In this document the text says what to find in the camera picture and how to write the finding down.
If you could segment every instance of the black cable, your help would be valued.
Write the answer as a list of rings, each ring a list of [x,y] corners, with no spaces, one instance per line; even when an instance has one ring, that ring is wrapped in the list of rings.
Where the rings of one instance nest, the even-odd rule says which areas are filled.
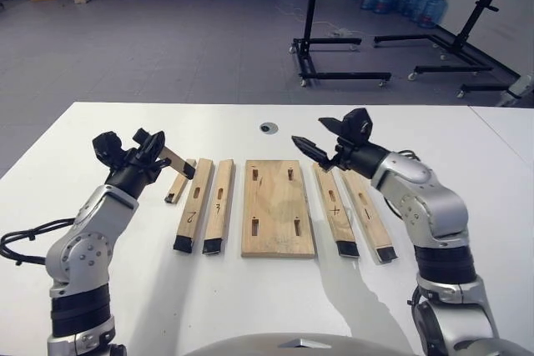
[[[418,162],[421,161],[419,156],[417,156],[416,153],[413,150],[410,150],[410,149],[401,150],[401,151],[398,152],[398,154],[401,154],[405,158],[410,158],[411,160],[417,160]],[[396,217],[402,219],[401,214],[395,209],[393,204],[391,204],[391,202],[389,200],[387,200],[386,198],[384,198],[384,200],[385,200],[385,205],[388,207],[388,209],[391,210],[391,212]]]
[[[417,286],[414,289],[413,294],[411,295],[411,299],[408,301],[408,304],[411,306],[411,317],[414,318],[414,313],[416,312],[416,306],[419,304],[421,300],[421,290],[419,289],[419,286]]]
[[[20,254],[12,251],[8,248],[9,243],[17,242],[23,239],[29,239],[34,241],[37,235],[42,233],[49,233],[60,228],[66,228],[70,225],[73,225],[74,218],[64,218],[61,220],[55,220],[50,223],[39,225],[36,228],[27,229],[24,231],[14,231],[12,233],[6,233],[0,238],[0,256],[4,258],[9,258],[15,260],[16,265],[20,266],[22,263],[32,263],[32,264],[41,264],[44,265],[44,257],[42,256],[27,256],[25,254]]]

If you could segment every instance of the wooden plank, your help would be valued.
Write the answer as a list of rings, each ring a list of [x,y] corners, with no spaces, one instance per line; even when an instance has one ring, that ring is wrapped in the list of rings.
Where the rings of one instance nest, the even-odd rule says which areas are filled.
[[[298,161],[248,160],[244,177],[244,258],[313,258],[304,180]]]
[[[193,160],[192,158],[188,158],[186,160],[186,163],[194,167],[196,166],[197,161]],[[188,179],[184,175],[179,173],[176,176],[176,179],[171,185],[169,191],[167,192],[167,196],[165,196],[164,201],[166,203],[176,204],[178,200],[180,199],[180,196],[182,196],[182,192],[184,191],[185,184],[187,182],[188,182]]]
[[[159,158],[168,158],[170,160],[170,167],[178,171],[179,173],[185,173],[185,175],[188,175],[189,168],[187,165],[187,162],[183,160],[178,154],[164,146],[163,149],[161,149],[161,153],[159,154]]]
[[[193,244],[196,239],[199,221],[201,219],[202,207],[209,184],[211,175],[211,166],[213,162],[206,158],[199,160],[196,173],[194,174],[189,196],[185,203],[184,213],[180,219],[178,232],[176,233],[176,240],[173,248],[181,250],[182,252],[191,253],[193,251]]]
[[[380,215],[367,193],[367,185],[364,184],[363,178],[354,171],[342,171],[341,177],[349,191],[367,243],[373,249],[379,262],[389,263],[397,258],[397,255],[391,244],[390,235],[385,230]]]
[[[226,223],[228,221],[227,207],[230,201],[230,184],[234,160],[224,160],[219,163],[215,179],[214,195],[209,207],[208,227],[204,235],[202,253],[219,253],[223,242]]]
[[[325,214],[337,244],[337,250],[340,256],[357,258],[360,254],[345,206],[341,202],[340,192],[335,185],[334,175],[331,171],[326,173],[317,163],[314,163],[313,169],[319,183]]]

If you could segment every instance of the white table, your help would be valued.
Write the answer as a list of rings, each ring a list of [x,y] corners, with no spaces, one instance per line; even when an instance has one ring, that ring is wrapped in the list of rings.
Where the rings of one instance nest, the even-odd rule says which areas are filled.
[[[534,112],[530,108],[471,108],[525,163],[534,163]]]
[[[164,204],[175,173],[165,169],[147,187],[140,208],[119,239],[110,266],[115,343],[132,355],[183,355],[247,333],[316,332],[352,335],[421,353],[406,300],[415,287],[416,263],[403,224],[373,193],[399,258],[375,265],[352,216],[360,259],[340,258],[320,206],[311,161],[290,141],[306,136],[333,149],[335,136],[318,117],[342,117],[351,106],[232,106],[75,103],[0,180],[1,231],[31,228],[71,217],[103,182],[106,168],[91,140],[114,130],[124,146],[139,127],[163,129],[167,144],[185,158],[233,158],[235,188],[229,237],[216,256],[172,249],[184,206]],[[534,350],[532,277],[532,167],[467,107],[369,106],[372,140],[390,149],[411,148],[439,179],[457,191],[470,211],[471,247],[485,279],[503,338]],[[507,110],[510,115],[514,110]],[[259,125],[279,125],[264,135]],[[522,135],[532,135],[522,128]],[[310,202],[318,257],[314,260],[240,257],[243,166],[247,159],[299,159]],[[60,235],[17,246],[45,254]],[[1,354],[45,354],[50,332],[44,268],[0,260]]]

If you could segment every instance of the metal frame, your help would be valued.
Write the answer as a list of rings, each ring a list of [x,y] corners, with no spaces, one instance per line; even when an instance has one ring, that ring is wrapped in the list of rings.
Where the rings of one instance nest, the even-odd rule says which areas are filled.
[[[311,44],[349,44],[359,45],[361,38],[312,38],[311,27],[314,20],[316,0],[308,0],[304,37],[293,39],[290,53],[296,53],[302,78],[300,86],[305,87],[309,79],[379,79],[379,86],[383,87],[390,79],[391,73],[317,73],[310,55]]]
[[[405,41],[405,40],[416,40],[416,39],[427,39],[434,43],[435,48],[441,48],[446,53],[452,54],[458,57],[461,61],[467,65],[446,65],[446,66],[415,66],[413,73],[408,76],[410,81],[416,79],[418,74],[422,73],[478,73],[479,71],[491,71],[492,66],[482,62],[480,59],[468,54],[463,48],[467,44],[467,39],[471,30],[475,27],[478,18],[482,15],[482,12],[485,8],[493,12],[498,12],[499,9],[491,5],[493,0],[478,0],[476,6],[473,9],[469,19],[464,25],[461,32],[455,36],[455,39],[452,43],[447,42],[444,38],[434,35],[385,35],[377,36],[374,39],[375,46],[378,43],[382,42],[393,42],[393,41]],[[446,60],[447,56],[445,53],[442,53],[441,60]]]

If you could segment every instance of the gray floor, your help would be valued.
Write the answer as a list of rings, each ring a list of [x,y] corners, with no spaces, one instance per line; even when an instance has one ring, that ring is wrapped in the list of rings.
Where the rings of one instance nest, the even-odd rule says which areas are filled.
[[[316,52],[330,71],[390,71],[376,81],[300,87],[290,40],[303,32],[306,0],[72,0],[5,2],[0,11],[0,177],[74,101],[151,103],[474,104],[462,83],[506,74],[428,74],[409,83],[416,64],[434,64],[429,43],[374,49],[374,34],[411,33],[396,15],[362,12],[349,0],[318,0],[315,36],[336,27],[360,31],[357,52]]]

